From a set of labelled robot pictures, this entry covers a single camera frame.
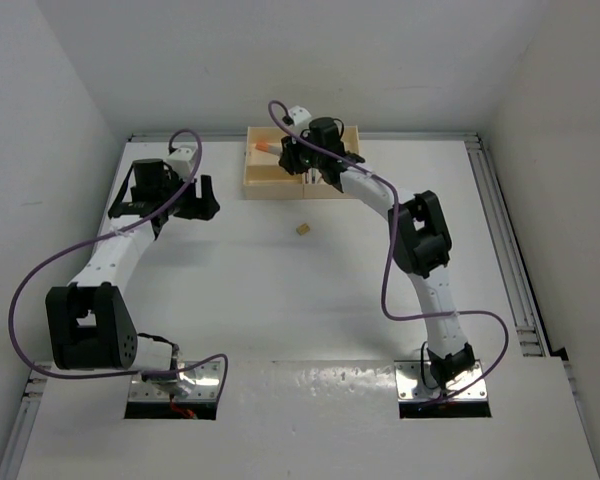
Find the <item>orange highlighter marker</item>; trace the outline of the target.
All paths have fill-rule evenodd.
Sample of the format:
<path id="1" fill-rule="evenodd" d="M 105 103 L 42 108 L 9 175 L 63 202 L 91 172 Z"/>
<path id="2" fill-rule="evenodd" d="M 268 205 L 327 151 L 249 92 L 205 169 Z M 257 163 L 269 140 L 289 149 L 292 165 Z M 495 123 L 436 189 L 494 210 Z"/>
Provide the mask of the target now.
<path id="1" fill-rule="evenodd" d="M 258 142 L 255 144 L 255 149 L 265 152 L 265 153 L 269 153 L 272 155 L 277 155 L 279 156 L 282 152 L 282 149 L 279 145 L 274 145 L 274 144 L 269 144 L 266 142 Z"/>

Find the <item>small tan eraser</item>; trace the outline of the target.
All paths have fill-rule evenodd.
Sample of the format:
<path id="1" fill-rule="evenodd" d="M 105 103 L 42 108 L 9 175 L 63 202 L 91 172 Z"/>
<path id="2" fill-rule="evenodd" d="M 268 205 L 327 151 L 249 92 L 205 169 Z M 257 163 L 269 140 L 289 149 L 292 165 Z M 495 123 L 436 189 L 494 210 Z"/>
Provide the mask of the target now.
<path id="1" fill-rule="evenodd" d="M 296 233 L 300 236 L 307 234 L 310 231 L 310 226 L 307 223 L 303 223 L 296 228 Z"/>

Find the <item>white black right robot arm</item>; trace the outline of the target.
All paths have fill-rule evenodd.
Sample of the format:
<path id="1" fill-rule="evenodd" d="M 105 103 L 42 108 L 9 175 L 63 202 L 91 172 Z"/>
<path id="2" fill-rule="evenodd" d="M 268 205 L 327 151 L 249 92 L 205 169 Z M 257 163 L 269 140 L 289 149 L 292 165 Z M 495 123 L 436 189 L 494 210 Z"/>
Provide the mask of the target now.
<path id="1" fill-rule="evenodd" d="M 445 389 L 475 363 L 451 289 L 447 266 L 452 246 L 438 197 L 399 191 L 365 165 L 365 159 L 345 150 L 335 120 L 309 122 L 300 135 L 284 128 L 279 165 L 290 175 L 316 169 L 327 185 L 367 205 L 389 226 L 385 266 L 396 265 L 411 281 L 425 321 L 431 376 Z"/>

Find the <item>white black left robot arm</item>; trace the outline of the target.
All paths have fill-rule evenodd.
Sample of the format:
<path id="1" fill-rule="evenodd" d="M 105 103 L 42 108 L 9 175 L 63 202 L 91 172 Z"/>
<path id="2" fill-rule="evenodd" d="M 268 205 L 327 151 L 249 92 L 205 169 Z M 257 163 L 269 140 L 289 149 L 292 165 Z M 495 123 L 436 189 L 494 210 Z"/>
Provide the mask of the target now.
<path id="1" fill-rule="evenodd" d="M 62 370 L 166 371 L 176 347 L 137 332 L 124 292 L 139 260 L 172 217 L 211 220 L 220 206 L 212 179 L 191 174 L 196 151 L 185 146 L 166 159 L 131 164 L 107 212 L 110 238 L 45 305 L 53 358 Z"/>

